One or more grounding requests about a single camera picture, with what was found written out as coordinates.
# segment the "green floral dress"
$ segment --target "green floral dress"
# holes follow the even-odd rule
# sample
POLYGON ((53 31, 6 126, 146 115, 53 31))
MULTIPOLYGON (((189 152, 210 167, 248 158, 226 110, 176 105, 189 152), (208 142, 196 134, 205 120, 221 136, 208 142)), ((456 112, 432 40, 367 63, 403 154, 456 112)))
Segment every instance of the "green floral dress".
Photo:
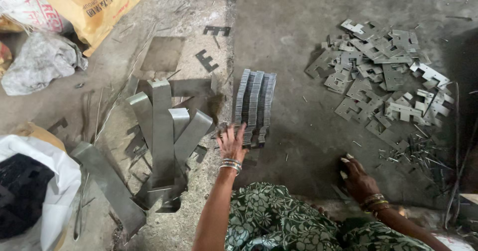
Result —
POLYGON ((286 187, 269 183, 254 183, 232 193, 225 249, 432 251, 380 222, 341 235, 338 226, 318 210, 292 198, 286 187))

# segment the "yellow sack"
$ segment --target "yellow sack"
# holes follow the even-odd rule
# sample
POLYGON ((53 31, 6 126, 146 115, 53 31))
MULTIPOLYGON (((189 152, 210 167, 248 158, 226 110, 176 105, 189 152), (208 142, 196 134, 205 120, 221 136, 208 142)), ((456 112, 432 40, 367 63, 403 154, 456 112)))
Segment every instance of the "yellow sack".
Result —
POLYGON ((68 19, 76 34, 88 48, 87 57, 110 33, 113 25, 140 0, 47 0, 54 9, 68 19))

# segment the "fingernail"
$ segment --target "fingernail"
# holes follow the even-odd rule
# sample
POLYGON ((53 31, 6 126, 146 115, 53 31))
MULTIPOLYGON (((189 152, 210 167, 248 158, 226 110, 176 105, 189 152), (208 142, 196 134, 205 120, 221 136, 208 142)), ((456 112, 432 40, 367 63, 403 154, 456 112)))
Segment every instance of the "fingernail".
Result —
POLYGON ((343 180, 345 180, 349 177, 344 171, 340 171, 340 176, 342 176, 343 180))

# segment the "concrete floor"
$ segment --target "concrete floor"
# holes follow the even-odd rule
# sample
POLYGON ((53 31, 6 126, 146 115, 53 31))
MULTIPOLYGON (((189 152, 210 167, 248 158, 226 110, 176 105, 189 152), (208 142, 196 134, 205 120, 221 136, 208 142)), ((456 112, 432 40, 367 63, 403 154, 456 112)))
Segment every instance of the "concrete floor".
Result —
MULTIPOLYGON (((446 71, 455 79, 453 73, 457 68, 453 69, 451 60, 460 60, 461 66, 457 67, 465 68, 464 59, 460 58, 458 52, 463 47, 461 43, 466 43, 476 34, 472 30, 477 23, 447 19, 445 15, 471 16, 475 19, 478 1, 465 1, 237 0, 236 8, 236 0, 141 0, 117 23, 88 59, 87 71, 55 80, 46 89, 32 95, 8 97, 0 90, 0 111, 3 112, 0 132, 7 133, 25 120, 49 127, 61 117, 66 117, 69 126, 60 131, 58 136, 67 147, 74 147, 80 140, 87 93, 95 90, 89 114, 88 136, 91 137, 101 89, 105 88, 100 115, 100 120, 104 120, 156 22, 153 36, 186 38, 177 67, 182 71, 173 79, 209 76, 194 57, 202 49, 206 49, 207 55, 213 57, 213 62, 219 64, 214 73, 222 86, 221 92, 226 96, 218 116, 219 123, 230 122, 233 102, 230 82, 233 80, 226 79, 232 68, 234 78, 239 78, 244 68, 278 74, 272 105, 272 128, 266 148, 261 153, 258 167, 245 170, 237 184, 271 181, 288 186, 291 193, 323 199, 336 198, 330 184, 336 182, 337 177, 331 172, 336 170, 337 157, 349 151, 364 163, 392 200, 403 201, 402 193, 406 191, 404 201, 409 204, 437 207, 430 200, 431 194, 422 191, 428 184, 425 185, 420 175, 414 175, 411 181, 407 177, 408 167, 384 164, 381 170, 374 170, 380 162, 376 156, 377 149, 388 147, 368 134, 363 127, 352 121, 346 122, 334 114, 341 96, 325 90, 320 80, 311 80, 303 70, 315 45, 324 41, 327 34, 342 34, 338 26, 349 17, 360 22, 375 20, 383 24, 395 24, 398 29, 414 28, 416 23, 420 23, 417 34, 421 46, 433 61, 433 67, 442 68, 441 71, 446 71), (206 25, 233 28, 228 38, 218 36, 221 49, 218 49, 211 36, 202 35, 206 25), (440 38, 446 38, 450 43, 444 43, 440 38), (81 89, 75 89, 78 83, 86 84, 81 89), (303 103, 303 95, 308 100, 307 104, 303 103), (353 140, 360 140, 363 147, 352 144, 353 140), (288 162, 284 163, 287 153, 288 162)), ((467 45, 471 50, 474 43, 468 42, 467 45)), ((159 72, 155 75, 151 71, 139 71, 145 54, 146 51, 142 52, 138 59, 133 71, 135 76, 152 79, 171 74, 159 72)), ((471 52, 465 55, 466 58, 474 58, 471 52)), ((469 83, 462 90, 463 93, 471 91, 468 90, 471 87, 469 83)), ((129 106, 124 104, 123 98, 112 110, 98 146, 111 158, 125 183, 135 193, 140 188, 140 182, 132 177, 131 172, 141 175, 147 172, 147 168, 140 161, 128 170, 131 160, 124 155, 124 149, 132 137, 126 136, 126 130, 135 125, 136 118, 129 106)), ((444 134, 453 131, 450 128, 444 130, 444 134)), ((200 211, 206 201, 205 194, 212 187, 219 166, 219 153, 214 150, 216 143, 209 137, 201 141, 201 145, 209 149, 203 163, 190 162, 189 191, 183 196, 181 209, 177 213, 156 214, 154 211, 160 207, 160 202, 157 203, 146 213, 147 225, 127 246, 123 246, 121 237, 113 240, 116 238, 116 225, 109 216, 112 209, 96 183, 91 181, 84 201, 94 200, 83 211, 83 236, 77 242, 72 240, 72 218, 61 250, 189 250, 200 211)), ((320 203, 332 210, 339 207, 336 202, 320 203)), ((77 201, 73 203, 74 213, 76 207, 77 201)))

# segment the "fingers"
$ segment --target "fingers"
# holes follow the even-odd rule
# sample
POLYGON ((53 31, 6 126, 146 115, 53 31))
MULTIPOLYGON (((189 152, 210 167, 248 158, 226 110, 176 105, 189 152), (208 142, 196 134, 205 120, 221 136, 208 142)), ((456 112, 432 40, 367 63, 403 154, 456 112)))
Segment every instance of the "fingers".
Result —
POLYGON ((345 163, 345 166, 349 169, 349 178, 354 178, 360 176, 360 172, 357 169, 354 162, 351 162, 347 159, 341 158, 341 161, 345 163))
POLYGON ((234 140, 234 123, 228 126, 228 139, 234 140))
POLYGON ((350 162, 353 162, 355 164, 356 168, 358 169, 358 172, 361 175, 367 175, 367 173, 365 172, 365 169, 363 168, 362 164, 358 160, 356 160, 356 158, 354 158, 352 155, 347 153, 347 159, 350 162))
POLYGON ((239 130, 238 130, 238 135, 237 135, 237 141, 242 144, 242 139, 244 138, 244 130, 246 129, 246 126, 247 124, 244 122, 242 123, 242 125, 240 126, 239 130))

